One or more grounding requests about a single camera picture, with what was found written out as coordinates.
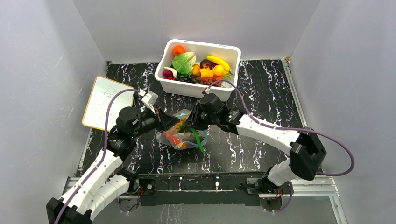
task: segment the clear plastic bag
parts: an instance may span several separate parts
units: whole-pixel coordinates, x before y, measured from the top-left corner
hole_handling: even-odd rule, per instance
[[[190,113],[191,111],[182,109],[178,113],[173,114],[173,116],[176,116],[179,119],[188,118]],[[202,146],[205,145],[208,142],[208,134],[206,130],[197,131],[197,132],[199,134],[201,145]],[[197,140],[193,133],[190,132],[178,133],[176,126],[173,126],[171,129],[165,131],[164,133],[157,132],[156,139],[158,143],[170,145],[178,150],[198,147]]]

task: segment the black marble table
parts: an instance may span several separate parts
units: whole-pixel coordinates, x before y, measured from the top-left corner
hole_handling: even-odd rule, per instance
[[[157,65],[110,64],[106,76],[157,93],[157,103],[166,113],[191,110],[199,99],[165,93],[154,77]],[[255,116],[281,126],[302,127],[281,60],[241,61],[238,76],[238,87]],[[227,103],[242,104],[235,91]],[[134,104],[143,106],[139,100]],[[209,140],[204,146],[207,154],[203,155],[198,148],[175,150],[158,144],[153,130],[136,139],[137,148],[123,166],[140,174],[266,171],[286,159],[284,153],[258,140],[225,133],[216,126],[210,126],[208,133]],[[103,137],[103,131],[92,130],[82,171],[77,176],[94,161],[103,147]]]

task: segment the lettuce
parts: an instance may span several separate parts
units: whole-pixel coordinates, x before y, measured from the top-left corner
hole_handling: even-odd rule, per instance
[[[197,57],[194,52],[186,52],[176,56],[172,61],[172,65],[178,73],[191,75],[192,67],[196,60]]]

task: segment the white plastic bin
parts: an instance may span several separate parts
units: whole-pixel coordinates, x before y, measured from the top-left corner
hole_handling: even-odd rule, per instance
[[[182,45],[186,52],[194,52],[197,56],[197,62],[200,63],[206,59],[208,55],[214,55],[225,60],[231,67],[232,76],[230,81],[236,86],[238,83],[238,68],[240,61],[240,49],[237,47],[219,45],[213,43],[203,43],[194,41],[184,40],[170,40],[166,44],[165,51],[161,62],[159,63],[155,77],[156,80],[160,81],[162,88],[167,93],[173,93],[189,97],[202,98],[202,91],[207,85],[185,83],[179,81],[173,81],[165,79],[162,75],[164,67],[170,67],[173,60],[173,48],[177,45]],[[211,87],[211,93],[216,94],[221,101],[227,101],[230,98],[231,92],[234,88],[228,84],[223,83],[224,87]]]

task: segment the whiteboard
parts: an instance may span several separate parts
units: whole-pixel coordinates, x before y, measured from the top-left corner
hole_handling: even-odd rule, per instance
[[[83,125],[104,131],[107,107],[111,99],[118,92],[126,89],[133,89],[133,87],[102,76],[97,76],[85,108],[82,120]],[[115,120],[120,110],[124,107],[133,105],[134,93],[133,91],[124,92],[115,99],[110,108],[107,125],[108,131],[115,125]]]

